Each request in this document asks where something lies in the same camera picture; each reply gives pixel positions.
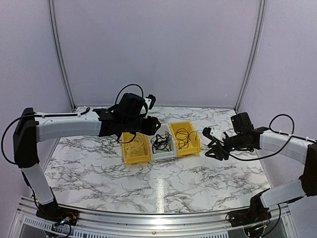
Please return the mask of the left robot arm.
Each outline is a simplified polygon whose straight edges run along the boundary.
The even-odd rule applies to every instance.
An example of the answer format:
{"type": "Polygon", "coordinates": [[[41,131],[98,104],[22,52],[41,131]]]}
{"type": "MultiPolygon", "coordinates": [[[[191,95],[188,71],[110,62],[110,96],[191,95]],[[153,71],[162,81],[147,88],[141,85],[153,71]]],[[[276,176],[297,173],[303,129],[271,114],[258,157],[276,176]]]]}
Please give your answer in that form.
{"type": "Polygon", "coordinates": [[[116,136],[130,133],[154,135],[160,128],[158,118],[148,115],[156,102],[154,95],[141,97],[125,93],[119,103],[105,108],[86,108],[79,113],[45,114],[26,108],[13,120],[2,134],[0,149],[4,152],[4,139],[8,130],[16,124],[13,134],[13,156],[11,164],[23,173],[34,191],[43,212],[51,220],[59,220],[63,213],[57,206],[54,194],[40,166],[37,144],[39,142],[73,136],[116,136]]]}

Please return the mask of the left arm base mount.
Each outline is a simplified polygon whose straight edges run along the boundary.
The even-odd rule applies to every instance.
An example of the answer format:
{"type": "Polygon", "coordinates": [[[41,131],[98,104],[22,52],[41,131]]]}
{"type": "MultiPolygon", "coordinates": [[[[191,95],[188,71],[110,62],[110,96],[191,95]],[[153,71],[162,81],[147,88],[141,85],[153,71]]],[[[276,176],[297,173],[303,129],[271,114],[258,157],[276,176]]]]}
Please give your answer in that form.
{"type": "Polygon", "coordinates": [[[58,225],[69,224],[75,226],[77,224],[78,215],[78,210],[60,206],[55,197],[53,197],[51,203],[45,205],[39,203],[37,205],[37,217],[53,221],[58,225]]]}

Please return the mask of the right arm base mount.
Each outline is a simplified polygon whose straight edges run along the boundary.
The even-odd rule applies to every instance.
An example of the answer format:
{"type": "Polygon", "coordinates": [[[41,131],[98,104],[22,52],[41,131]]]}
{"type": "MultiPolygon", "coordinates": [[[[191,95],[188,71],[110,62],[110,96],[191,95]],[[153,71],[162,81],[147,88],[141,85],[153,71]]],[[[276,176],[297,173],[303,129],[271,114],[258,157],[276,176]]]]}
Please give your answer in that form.
{"type": "Polygon", "coordinates": [[[271,218],[269,208],[265,208],[261,202],[260,195],[255,195],[250,200],[250,206],[227,213],[225,219],[232,227],[245,226],[271,218]]]}

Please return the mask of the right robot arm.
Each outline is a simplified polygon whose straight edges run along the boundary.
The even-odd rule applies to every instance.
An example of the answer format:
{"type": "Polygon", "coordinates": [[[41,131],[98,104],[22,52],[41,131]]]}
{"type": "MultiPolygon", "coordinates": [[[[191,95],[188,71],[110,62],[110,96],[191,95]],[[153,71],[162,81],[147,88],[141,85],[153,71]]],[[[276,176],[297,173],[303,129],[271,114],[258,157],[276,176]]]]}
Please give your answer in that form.
{"type": "Polygon", "coordinates": [[[255,150],[267,151],[269,154],[256,157],[257,161],[281,155],[292,159],[304,166],[302,175],[293,181],[263,191],[251,198],[250,207],[245,217],[250,222],[256,222],[264,215],[265,209],[281,203],[291,203],[303,197],[317,194],[317,142],[308,137],[295,135],[295,126],[291,132],[277,131],[269,126],[255,128],[247,112],[231,117],[234,136],[205,127],[203,136],[210,140],[209,150],[205,156],[219,161],[229,158],[243,161],[233,155],[234,151],[253,152],[255,150]]]}

